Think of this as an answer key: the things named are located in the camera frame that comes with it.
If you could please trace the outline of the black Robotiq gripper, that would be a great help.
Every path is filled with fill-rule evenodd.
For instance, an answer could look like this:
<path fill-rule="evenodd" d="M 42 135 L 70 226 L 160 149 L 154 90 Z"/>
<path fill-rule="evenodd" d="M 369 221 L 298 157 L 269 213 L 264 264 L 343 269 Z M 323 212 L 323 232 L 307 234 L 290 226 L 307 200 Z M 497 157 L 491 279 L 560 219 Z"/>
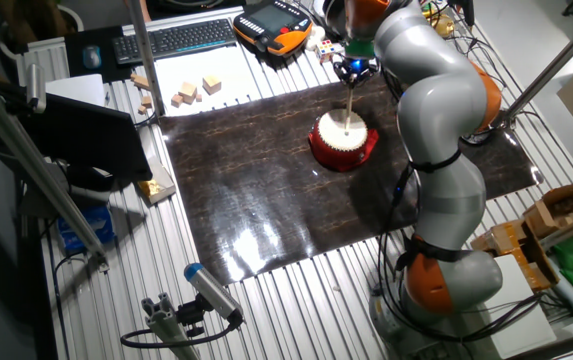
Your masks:
<path fill-rule="evenodd" d="M 360 86 L 379 72 L 379 66 L 369 59 L 341 56 L 333 62 L 333 70 L 345 87 L 350 90 Z"/>

